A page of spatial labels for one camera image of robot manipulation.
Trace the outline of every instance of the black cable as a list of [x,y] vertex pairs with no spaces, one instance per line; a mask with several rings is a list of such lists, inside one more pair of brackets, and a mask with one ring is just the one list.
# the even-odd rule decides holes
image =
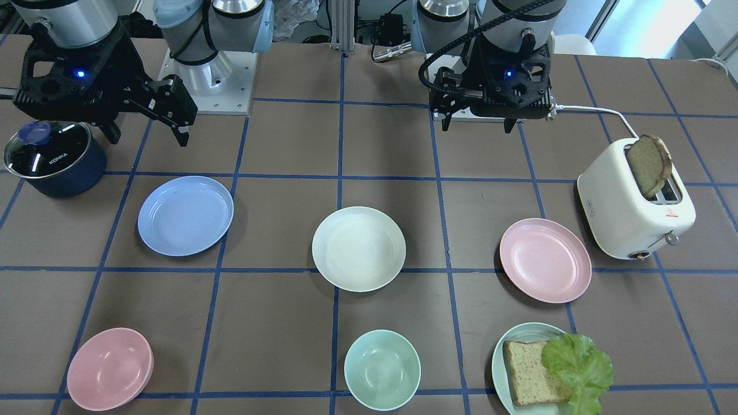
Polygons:
[[331,33],[331,39],[333,39],[333,24],[331,23],[331,5],[325,3],[325,15],[328,16],[328,31]]
[[458,89],[436,86],[430,82],[430,80],[426,76],[426,71],[428,70],[430,65],[436,60],[438,60],[438,58],[440,58],[444,53],[450,51],[451,49],[454,49],[455,47],[466,42],[467,40],[474,38],[476,35],[479,35],[480,33],[484,33],[493,27],[500,26],[506,21],[510,21],[516,18],[517,16],[525,14],[533,9],[537,9],[538,7],[551,3],[552,1],[554,0],[532,1],[526,4],[525,6],[518,7],[517,9],[512,10],[511,12],[507,12],[498,18],[488,21],[487,23],[479,26],[478,28],[472,30],[471,32],[468,32],[467,34],[459,36],[455,40],[450,41],[446,46],[441,47],[439,50],[435,51],[435,53],[429,56],[428,59],[426,59],[425,62],[423,62],[423,64],[420,65],[420,68],[418,69],[418,78],[420,78],[421,83],[425,85],[428,89],[432,89],[433,91],[440,92],[442,94],[448,94],[448,95],[454,95],[456,97],[461,97],[462,92],[459,91]]
[[391,15],[391,14],[392,14],[392,12],[393,12],[393,11],[395,11],[395,9],[396,9],[397,7],[399,7],[399,6],[400,6],[400,4],[403,4],[403,3],[405,3],[406,1],[407,1],[407,0],[400,0],[400,2],[399,2],[398,4],[395,4],[395,6],[394,6],[394,7],[392,7],[392,8],[390,9],[390,11],[388,11],[388,12],[387,12],[387,14],[388,14],[388,15]]
[[[473,14],[472,14],[472,15],[471,15],[471,16],[469,17],[469,26],[467,26],[467,28],[466,28],[466,32],[467,32],[467,33],[468,33],[468,32],[471,32],[472,30],[474,30],[474,24],[475,24],[475,23],[476,23],[476,21],[477,21],[477,19],[475,18],[475,15],[476,15],[476,14],[477,14],[477,13],[473,13]],[[463,49],[461,50],[461,63],[462,63],[462,64],[463,64],[464,66],[467,66],[467,65],[469,65],[469,62],[468,62],[468,61],[467,61],[467,59],[466,59],[466,55],[468,55],[468,54],[469,54],[469,49],[470,49],[471,47],[472,47],[472,39],[469,39],[468,41],[466,41],[466,42],[465,42],[465,43],[463,44]]]
[[[387,12],[386,14],[388,14],[388,15],[392,14],[392,12],[393,12],[393,11],[395,11],[395,9],[396,9],[397,7],[400,7],[400,4],[403,4],[403,3],[405,3],[406,1],[407,1],[407,0],[400,0],[400,2],[399,2],[399,3],[397,3],[397,4],[395,4],[394,6],[392,6],[392,8],[390,9],[390,11],[388,11],[388,12]],[[379,22],[380,22],[380,21],[381,21],[381,19],[378,19],[378,20],[377,20],[377,24],[376,24],[376,26],[379,26]],[[372,62],[374,62],[375,64],[381,64],[382,62],[377,62],[377,61],[376,61],[376,60],[374,59],[374,47],[376,47],[376,42],[377,42],[377,40],[378,40],[378,39],[376,38],[376,36],[377,36],[377,32],[376,32],[376,30],[377,30],[377,29],[378,29],[378,27],[375,27],[375,30],[374,30],[374,34],[373,34],[373,35],[372,35],[372,37],[370,38],[370,41],[371,41],[371,51],[369,51],[369,56],[371,57],[371,60],[372,60]]]
[[192,43],[192,40],[195,38],[195,36],[197,36],[197,32],[199,32],[200,29],[202,29],[203,24],[205,24],[205,16],[210,11],[209,8],[208,8],[209,6],[210,6],[210,2],[209,1],[203,1],[203,3],[202,3],[202,14],[200,15],[200,22],[197,24],[197,27],[192,32],[192,34],[190,35],[190,37],[187,38],[186,41],[184,41],[184,45],[182,45],[182,47],[179,48],[179,50],[177,51],[177,53],[171,53],[171,51],[170,51],[170,54],[169,54],[169,57],[170,58],[177,59],[190,46],[190,44]]

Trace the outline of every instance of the toast slice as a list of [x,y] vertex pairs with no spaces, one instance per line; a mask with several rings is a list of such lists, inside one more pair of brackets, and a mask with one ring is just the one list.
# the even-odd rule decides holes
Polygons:
[[651,199],[672,175],[672,155],[661,138],[642,135],[625,154],[638,189]]

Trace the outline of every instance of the blue plate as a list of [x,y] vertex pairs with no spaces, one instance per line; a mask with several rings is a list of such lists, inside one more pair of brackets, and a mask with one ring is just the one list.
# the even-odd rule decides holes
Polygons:
[[212,247],[233,220],[233,198],[219,182],[185,176],[159,186],[143,202],[141,239],[169,256],[192,255]]

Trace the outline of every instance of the blue tape line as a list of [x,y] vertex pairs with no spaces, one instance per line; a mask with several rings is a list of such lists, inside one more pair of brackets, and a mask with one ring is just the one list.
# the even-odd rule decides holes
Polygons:
[[21,194],[21,188],[23,187],[24,182],[25,180],[23,179],[20,179],[18,181],[18,185],[15,187],[15,191],[13,192],[13,195],[10,197],[10,201],[7,203],[5,212],[3,212],[2,218],[0,218],[0,229],[2,229],[3,225],[5,224],[5,221],[7,220],[7,217],[10,215],[10,209],[13,208],[13,205],[15,204],[15,200],[18,198],[18,195]]
[[[149,120],[148,124],[146,125],[146,130],[143,134],[143,138],[141,139],[141,144],[139,145],[139,150],[136,154],[136,159],[134,160],[132,171],[135,171],[136,168],[138,168],[138,164],[141,161],[141,154],[143,154],[143,148],[146,146],[146,141],[148,140],[148,135],[151,132],[151,126],[153,125],[153,121]],[[80,343],[82,342],[82,335],[84,334],[85,327],[87,326],[87,319],[89,318],[90,310],[92,309],[92,303],[94,301],[95,293],[97,292],[97,286],[100,284],[100,277],[103,274],[103,268],[105,266],[105,262],[108,259],[108,254],[110,253],[110,246],[113,244],[113,238],[115,237],[115,231],[118,228],[118,223],[120,222],[120,217],[123,214],[123,207],[125,206],[125,201],[128,199],[128,193],[131,191],[131,184],[134,181],[134,175],[130,175],[128,177],[128,182],[125,185],[125,190],[123,191],[123,196],[120,198],[120,203],[118,204],[118,211],[115,213],[115,219],[113,220],[113,225],[110,229],[110,233],[108,234],[108,240],[105,243],[105,249],[103,250],[103,256],[100,259],[100,265],[97,268],[97,272],[95,273],[94,280],[92,282],[92,288],[90,288],[90,293],[87,298],[87,303],[85,304],[85,310],[82,314],[82,320],[80,321],[80,325],[77,328],[77,335],[75,336],[75,342],[72,345],[72,351],[69,354],[69,359],[66,362],[66,368],[64,369],[64,375],[61,379],[61,384],[59,385],[59,391],[57,399],[54,400],[54,406],[52,407],[52,415],[57,415],[59,412],[59,407],[61,405],[61,395],[64,392],[64,389],[66,388],[66,376],[69,373],[69,366],[72,364],[72,359],[75,357],[75,354],[77,353],[77,349],[80,347]]]
[[465,393],[468,393],[468,391],[464,391],[463,389],[418,389],[415,392],[415,395],[439,396],[439,395],[463,395]]
[[738,274],[738,270],[676,270],[673,268],[664,268],[663,271],[669,274],[708,274],[708,275]]
[[444,205],[444,190],[441,183],[441,164],[438,158],[438,145],[435,139],[435,127],[433,125],[433,113],[428,111],[428,120],[430,123],[430,140],[433,148],[433,165],[435,167],[435,185],[438,189],[438,208],[441,213],[441,231],[444,236],[444,253],[446,254],[446,275],[449,284],[449,299],[451,301],[451,318],[454,325],[454,339],[456,341],[456,357],[459,365],[459,377],[461,379],[461,389],[463,397],[463,406],[465,415],[471,414],[471,408],[469,407],[469,395],[466,393],[466,375],[463,371],[463,348],[461,345],[461,330],[459,329],[458,310],[456,308],[456,291],[454,288],[454,275],[450,271],[451,267],[451,254],[449,252],[449,232],[446,226],[446,207]]
[[0,394],[0,400],[51,400],[58,394]]
[[676,117],[683,117],[683,118],[727,118],[730,120],[734,120],[738,118],[738,115],[700,115],[700,114],[680,114],[679,112],[675,112]]
[[689,346],[689,351],[692,353],[692,358],[694,359],[694,364],[697,366],[697,371],[700,372],[700,378],[702,379],[702,384],[704,385],[705,390],[707,390],[707,394],[710,397],[710,403],[712,403],[712,408],[715,411],[715,415],[720,415],[720,409],[717,407],[717,401],[715,400],[715,396],[712,394],[710,383],[708,382],[707,375],[705,374],[705,369],[702,367],[702,363],[700,362],[700,357],[697,356],[697,350],[694,348],[694,343],[692,342],[692,338],[689,336],[689,331],[687,330],[687,326],[684,323],[684,319],[682,318],[682,312],[679,310],[679,305],[677,304],[677,298],[674,296],[674,292],[672,291],[672,286],[671,284],[669,284],[669,279],[666,277],[666,273],[663,271],[661,260],[658,258],[657,253],[653,254],[653,258],[656,260],[656,265],[658,266],[658,269],[661,271],[661,280],[663,281],[664,287],[666,287],[666,294],[669,295],[669,300],[672,302],[674,313],[676,313],[677,320],[679,321],[679,327],[681,327],[682,333],[684,334],[684,338],[687,342],[687,345]]
[[536,191],[536,200],[538,201],[538,209],[541,213],[541,217],[546,219],[546,211],[543,208],[543,199],[541,198],[541,190],[538,188],[538,180],[536,179],[536,172],[533,169],[533,160],[531,159],[531,152],[528,149],[528,141],[525,140],[525,132],[523,131],[523,125],[517,124],[517,130],[520,133],[520,139],[523,142],[523,150],[525,151],[525,159],[528,160],[528,170],[531,172],[531,182],[533,183],[533,189]]
[[[346,77],[346,58],[348,54],[341,54],[341,74],[340,82],[340,107],[338,117],[338,183],[336,196],[336,210],[343,207],[343,120],[345,110],[345,77]],[[331,327],[331,401],[328,404],[328,414],[336,413],[336,381],[338,377],[338,316],[339,316],[339,297],[340,289],[334,287],[333,296],[333,325]]]
[[222,272],[242,272],[251,274],[300,274],[303,272],[319,272],[317,268],[227,268],[222,267]]
[[536,178],[536,181],[538,183],[559,183],[562,185],[575,185],[576,179],[538,179]]
[[497,274],[505,272],[502,268],[451,268],[451,272],[454,274],[470,274],[470,273],[480,273],[480,274]]
[[628,391],[691,391],[704,389],[701,383],[684,383],[675,385],[612,385],[610,392],[628,392]]
[[[528,148],[528,141],[525,139],[525,131],[522,124],[517,125],[517,130],[520,132],[520,139],[523,141],[523,150],[525,150],[525,158],[528,160],[528,169],[531,171],[531,179],[533,180],[533,189],[536,191],[536,200],[538,201],[538,209],[540,210],[541,217],[546,219],[546,211],[543,207],[543,198],[541,197],[541,190],[538,187],[538,179],[536,178],[536,171],[533,169],[533,160],[531,159],[531,152]],[[571,311],[571,303],[566,303],[566,315],[569,319],[569,326],[571,326],[571,332],[576,334],[576,322],[574,321],[574,313]]]
[[[205,177],[232,177],[230,173],[183,173],[183,172],[161,172],[161,171],[107,171],[105,174],[110,176],[205,176]],[[269,174],[269,173],[239,173],[239,178],[254,179],[321,179],[321,180],[407,180],[434,182],[435,177],[429,176],[338,176],[326,174]],[[538,183],[559,183],[563,185],[576,184],[575,179],[540,179],[536,178]],[[516,177],[441,177],[442,182],[513,182],[513,183],[531,183],[532,179],[516,178]],[[709,183],[709,182],[685,182],[687,186],[703,186],[718,188],[736,188],[738,183]]]
[[327,398],[330,391],[201,392],[200,399],[229,398]]
[[333,294],[333,326],[331,328],[331,391],[336,391],[338,378],[338,311],[341,290],[334,287]]
[[365,101],[346,101],[343,99],[344,95],[341,95],[340,100],[301,100],[294,98],[254,98],[254,101],[272,102],[272,103],[318,103],[318,104],[332,104],[332,105],[355,105],[355,106],[384,106],[384,107],[413,107],[413,108],[428,108],[426,103],[371,103]]
[[571,327],[571,334],[575,335],[576,321],[574,321],[574,313],[571,311],[571,301],[566,303],[566,316],[569,318],[569,326]]
[[[246,137],[249,131],[249,118],[244,119],[244,127],[241,129],[241,143],[238,145],[238,158],[233,169],[233,182],[231,183],[230,193],[235,197],[235,189],[238,185],[238,170],[241,168],[241,160],[244,156],[244,148],[246,147]],[[205,363],[207,361],[207,350],[210,347],[210,333],[213,330],[213,319],[215,318],[215,305],[218,302],[218,289],[221,283],[221,273],[223,272],[223,257],[226,252],[226,244],[228,242],[228,232],[221,240],[220,250],[218,251],[218,261],[215,265],[215,276],[213,277],[213,292],[210,297],[210,308],[207,312],[207,322],[205,324],[205,336],[202,340],[202,350],[200,352],[200,363],[197,369],[197,378],[195,379],[195,392],[190,406],[190,414],[197,414],[197,406],[199,403],[200,390],[202,389],[202,378],[205,373]]]
[[364,101],[344,101],[346,105],[361,105],[361,106],[386,106],[386,107],[413,107],[413,108],[428,108],[428,104],[424,103],[369,103]]
[[713,389],[738,389],[738,383],[711,383]]
[[[58,271],[58,272],[91,272],[98,270],[98,267],[46,267],[46,266],[24,266],[24,265],[2,265],[0,271]],[[664,272],[669,274],[705,274],[705,275],[736,275],[738,270],[680,270],[676,268],[664,268]],[[215,268],[165,268],[165,267],[103,267],[103,272],[179,272],[179,273],[198,273],[198,272],[214,272]],[[232,273],[252,273],[252,274],[299,274],[303,272],[318,273],[317,268],[228,268],[222,267],[222,272]],[[440,273],[453,272],[454,274],[494,274],[505,272],[502,268],[403,268],[402,272],[411,273]],[[661,272],[657,269],[650,268],[593,268],[592,272],[600,273],[646,273],[658,274]]]
[[241,169],[241,163],[244,160],[244,148],[246,148],[246,136],[249,131],[249,118],[244,120],[244,127],[241,129],[241,143],[238,145],[238,158],[235,161],[235,169],[233,170],[233,182],[231,183],[231,196],[235,197],[235,183],[238,180],[238,172]]
[[592,272],[628,272],[628,273],[646,273],[646,274],[658,274],[660,271],[653,268],[593,268]]
[[514,179],[506,177],[441,177],[442,182],[511,182],[511,183],[530,183],[532,179]]
[[[590,86],[589,81],[587,80],[587,76],[584,74],[584,68],[582,68],[582,63],[579,61],[579,56],[574,55],[574,60],[576,61],[576,65],[579,67],[579,73],[582,75],[582,80],[584,81],[584,86],[587,87],[587,93],[590,95],[590,99],[592,100],[592,104],[595,107],[599,107],[597,105],[597,100],[595,99],[595,95],[592,92],[592,87]],[[610,136],[610,132],[607,130],[607,125],[604,123],[604,117],[602,117],[602,113],[597,113],[597,118],[600,120],[600,124],[602,124],[602,130],[604,131],[604,135],[607,138],[608,143],[613,142],[613,138]]]
[[205,176],[205,177],[233,177],[232,173],[193,173],[184,171],[106,171],[111,176]]
[[97,271],[98,267],[45,267],[45,266],[26,266],[26,265],[1,265],[1,271],[61,271],[61,272],[92,272]]
[[[701,383],[675,383],[654,385],[612,385],[610,392],[628,391],[703,391],[706,387]],[[730,391],[738,390],[738,383],[712,383],[710,389]],[[459,396],[459,395],[495,395],[493,388],[468,389],[418,389],[415,395],[424,396]],[[192,399],[193,392],[163,392],[139,394],[136,399]],[[201,392],[199,399],[233,399],[233,398],[326,398],[350,397],[350,391],[214,391]],[[51,400],[58,398],[58,394],[0,394],[2,400]],[[70,400],[68,393],[61,394],[61,400]]]
[[270,103],[324,103],[324,104],[338,104],[340,101],[336,100],[299,100],[292,98],[254,98],[254,101],[264,101]]
[[597,100],[595,99],[595,95],[592,92],[592,87],[590,87],[590,83],[587,80],[587,76],[584,74],[584,68],[582,68],[582,62],[579,61],[579,56],[574,55],[574,60],[576,61],[576,66],[579,68],[579,74],[582,75],[582,80],[584,81],[584,86],[587,88],[587,93],[590,95],[590,99],[592,100],[592,104],[594,106],[597,105]]
[[[663,92],[663,95],[666,97],[666,100],[669,101],[669,106],[672,107],[672,111],[674,112],[674,114],[677,115],[677,120],[679,121],[679,125],[682,127],[682,131],[684,131],[684,134],[687,136],[689,145],[692,146],[692,149],[694,150],[694,154],[697,156],[697,159],[700,161],[702,168],[705,170],[707,179],[710,181],[710,183],[714,184],[715,180],[712,177],[712,174],[710,174],[710,170],[707,169],[707,164],[705,164],[705,160],[702,158],[702,155],[700,154],[699,150],[697,150],[697,146],[694,144],[694,140],[692,139],[692,136],[690,135],[689,131],[687,131],[687,127],[684,125],[684,121],[682,120],[682,117],[679,115],[679,112],[677,111],[677,107],[674,105],[674,101],[672,101],[672,98],[669,96],[669,93],[666,91],[666,88],[663,86],[663,83],[661,82],[661,78],[659,78],[658,73],[656,72],[656,68],[653,66],[653,62],[651,62],[650,59],[646,59],[646,62],[648,63],[648,66],[651,68],[651,72],[653,72],[653,76],[656,78],[656,82],[658,82],[659,87],[661,87],[661,91]],[[725,211],[725,213],[728,215],[728,218],[733,223],[733,229],[735,229],[735,231],[738,231],[738,222],[736,222],[736,219],[733,216],[733,213],[731,212],[730,208],[728,207],[728,204],[725,203],[725,198],[723,198],[723,194],[720,193],[720,189],[716,187],[715,193],[717,195],[717,198],[720,200],[720,204],[723,205],[723,210]]]
[[195,394],[192,392],[165,392],[158,394],[150,394],[142,392],[136,396],[136,399],[192,399]]

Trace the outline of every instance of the white toaster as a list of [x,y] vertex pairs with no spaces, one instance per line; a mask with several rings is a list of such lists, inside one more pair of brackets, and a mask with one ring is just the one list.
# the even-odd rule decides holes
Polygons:
[[636,141],[610,144],[576,180],[592,235],[613,258],[644,259],[665,244],[675,245],[696,217],[676,166],[654,198],[641,194],[625,157]]

